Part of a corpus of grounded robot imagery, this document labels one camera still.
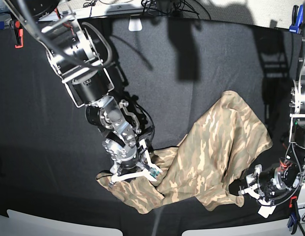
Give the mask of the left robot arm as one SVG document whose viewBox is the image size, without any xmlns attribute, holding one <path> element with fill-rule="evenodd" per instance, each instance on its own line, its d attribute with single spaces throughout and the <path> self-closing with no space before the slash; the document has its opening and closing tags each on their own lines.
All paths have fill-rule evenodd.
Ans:
<svg viewBox="0 0 305 236">
<path fill-rule="evenodd" d="M 271 30 L 254 33 L 263 71 L 264 120 L 270 135 L 282 132 L 287 143 L 278 164 L 255 165 L 243 171 L 231 192 L 249 195 L 263 207 L 278 206 L 305 185 L 305 31 L 300 34 Z"/>
</svg>

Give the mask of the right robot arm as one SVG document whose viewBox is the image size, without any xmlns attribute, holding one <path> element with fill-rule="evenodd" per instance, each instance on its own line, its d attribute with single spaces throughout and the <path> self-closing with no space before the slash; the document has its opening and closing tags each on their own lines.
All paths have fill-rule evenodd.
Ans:
<svg viewBox="0 0 305 236">
<path fill-rule="evenodd" d="M 86 109 L 88 122 L 104 136 L 102 145 L 113 160 L 111 173 L 121 177 L 159 173 L 149 155 L 154 129 L 143 130 L 135 102 L 114 94 L 108 73 L 113 50 L 92 24 L 79 22 L 68 8 L 58 11 L 56 0 L 7 0 L 5 5 L 46 51 L 54 73 L 65 86 L 74 105 Z"/>
</svg>

